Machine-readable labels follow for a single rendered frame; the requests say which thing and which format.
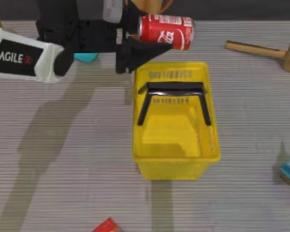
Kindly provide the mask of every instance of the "wooden mallet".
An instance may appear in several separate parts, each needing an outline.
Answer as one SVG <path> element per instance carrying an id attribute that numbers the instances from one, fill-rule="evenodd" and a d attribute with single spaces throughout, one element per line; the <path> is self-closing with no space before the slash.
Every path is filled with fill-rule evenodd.
<path id="1" fill-rule="evenodd" d="M 246 52 L 255 55 L 283 59 L 284 60 L 283 69 L 290 72 L 290 46 L 288 51 L 281 51 L 278 49 L 271 49 L 246 43 L 227 41 L 225 47 L 227 49 L 238 52 Z"/>

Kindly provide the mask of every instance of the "gray table surface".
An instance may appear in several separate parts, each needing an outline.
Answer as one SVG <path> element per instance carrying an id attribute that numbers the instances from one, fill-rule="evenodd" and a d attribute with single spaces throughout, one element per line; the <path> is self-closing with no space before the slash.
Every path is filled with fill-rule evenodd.
<path id="1" fill-rule="evenodd" d="M 34 22 L 4 22 L 35 37 Z M 132 76 L 115 55 L 76 62 L 56 85 L 0 80 L 0 232 L 290 232 L 290 73 L 224 49 L 285 49 L 290 22 L 197 22 L 193 47 L 159 61 L 206 61 L 222 160 L 198 181 L 144 180 L 131 159 Z"/>

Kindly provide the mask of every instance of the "basket handle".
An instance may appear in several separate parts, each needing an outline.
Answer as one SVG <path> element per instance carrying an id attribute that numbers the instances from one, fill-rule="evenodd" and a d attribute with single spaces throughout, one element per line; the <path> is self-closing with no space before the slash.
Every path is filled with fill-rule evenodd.
<path id="1" fill-rule="evenodd" d="M 206 104 L 205 91 L 202 82 L 147 82 L 143 85 L 138 94 L 143 94 L 147 90 L 143 106 L 138 118 L 137 125 L 144 124 L 146 114 L 152 96 L 199 96 L 203 117 L 206 125 L 211 125 L 209 111 Z"/>

